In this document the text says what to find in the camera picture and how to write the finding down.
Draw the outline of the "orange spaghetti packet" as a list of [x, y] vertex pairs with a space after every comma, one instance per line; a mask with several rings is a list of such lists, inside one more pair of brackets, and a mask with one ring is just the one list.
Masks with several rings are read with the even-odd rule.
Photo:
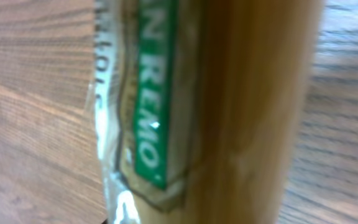
[[107, 223], [275, 223], [323, 1], [97, 0]]

